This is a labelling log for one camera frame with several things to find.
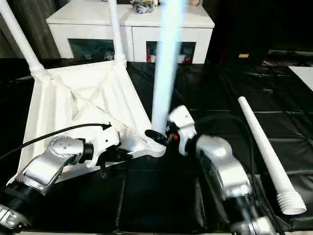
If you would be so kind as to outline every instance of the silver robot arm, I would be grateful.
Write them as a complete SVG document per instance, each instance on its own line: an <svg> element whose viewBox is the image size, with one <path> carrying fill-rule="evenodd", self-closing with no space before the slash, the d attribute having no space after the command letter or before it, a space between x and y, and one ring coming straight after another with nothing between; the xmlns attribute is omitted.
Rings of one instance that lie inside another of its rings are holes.
<svg viewBox="0 0 313 235"><path fill-rule="evenodd" d="M230 144L219 137L197 136L194 121L184 106L169 115L169 126L179 135L179 152L195 154L214 190L223 202L232 232L242 235L274 235L270 220L263 216L252 197L252 188Z"/></svg>
<svg viewBox="0 0 313 235"><path fill-rule="evenodd" d="M66 165L87 163L93 167L101 153L120 145L114 127L105 129L90 143L84 139L57 136L45 152L35 157L0 194L0 234L20 232L31 224L35 204L45 196Z"/></svg>

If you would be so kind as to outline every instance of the dark background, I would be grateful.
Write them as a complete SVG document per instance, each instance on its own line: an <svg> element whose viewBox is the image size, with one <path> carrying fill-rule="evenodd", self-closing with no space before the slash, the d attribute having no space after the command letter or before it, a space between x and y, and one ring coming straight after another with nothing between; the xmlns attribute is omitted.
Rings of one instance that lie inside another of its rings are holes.
<svg viewBox="0 0 313 235"><path fill-rule="evenodd" d="M68 0L8 2L36 55L41 59L59 58L45 19ZM203 7L215 23L207 62L313 65L312 1L204 0ZM1 17L0 41L0 58L22 58ZM249 57L239 58L242 53Z"/></svg>

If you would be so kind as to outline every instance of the white plastic tube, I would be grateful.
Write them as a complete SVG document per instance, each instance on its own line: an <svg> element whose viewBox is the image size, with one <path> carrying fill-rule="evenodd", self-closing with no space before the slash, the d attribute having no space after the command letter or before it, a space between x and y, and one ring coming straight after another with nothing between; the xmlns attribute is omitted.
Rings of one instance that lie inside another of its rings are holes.
<svg viewBox="0 0 313 235"><path fill-rule="evenodd" d="M260 149L268 172L277 191L277 201L284 214L301 214L307 210L301 195L293 188L273 147L245 97L238 99L255 141Z"/></svg>
<svg viewBox="0 0 313 235"><path fill-rule="evenodd" d="M8 28L10 29L16 43L18 44L24 58L26 59L32 75L43 73L45 71L44 67L41 63L39 63L33 49L28 43L6 0L0 0L0 12Z"/></svg>
<svg viewBox="0 0 313 235"><path fill-rule="evenodd" d="M110 10L110 19L112 26L113 34L113 44L114 44L114 60L116 62L121 62L126 66L126 57L123 52L121 32L117 17L117 4L116 0L109 0L109 10Z"/></svg>
<svg viewBox="0 0 313 235"><path fill-rule="evenodd" d="M156 56L152 129L165 133L179 54L179 27L186 0L170 0L162 9L162 28Z"/></svg>

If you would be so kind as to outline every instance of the white stand base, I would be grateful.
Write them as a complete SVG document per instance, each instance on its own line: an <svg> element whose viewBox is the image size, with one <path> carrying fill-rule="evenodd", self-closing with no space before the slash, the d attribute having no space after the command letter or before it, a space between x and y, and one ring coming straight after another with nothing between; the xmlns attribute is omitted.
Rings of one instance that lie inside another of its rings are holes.
<svg viewBox="0 0 313 235"><path fill-rule="evenodd" d="M110 122L120 133L121 148L131 151L134 158L164 154L165 147L144 135L151 123L124 64L109 61L57 68L34 78L24 142L73 125ZM84 127L61 135L90 141L101 131L101 127ZM43 153L50 139L24 148L18 171ZM98 169L85 164L66 166L59 181Z"/></svg>

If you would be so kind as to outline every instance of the black table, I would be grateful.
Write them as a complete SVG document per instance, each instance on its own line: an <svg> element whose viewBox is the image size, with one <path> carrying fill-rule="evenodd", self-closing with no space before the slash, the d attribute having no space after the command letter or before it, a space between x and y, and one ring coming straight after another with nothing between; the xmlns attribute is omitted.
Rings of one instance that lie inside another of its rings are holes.
<svg viewBox="0 0 313 235"><path fill-rule="evenodd" d="M33 79L24 60L0 60L0 154L21 144L32 94ZM90 61L43 61L46 68ZM154 64L129 63L128 73L151 117ZM179 66L171 108L186 105L194 119L232 113L244 119L237 98L244 95L269 137L308 211L285 216L257 150L257 180L286 231L313 229L313 93L289 68ZM232 121L217 120L198 128L201 133L227 139L236 158L250 172L248 141ZM0 184L15 173L19 153L0 163ZM229 231L221 202L198 171L193 156L168 152L145 156L112 167L107 179L100 172L56 184L45 203L38 205L34 230L108 233L158 232L198 234Z"/></svg>

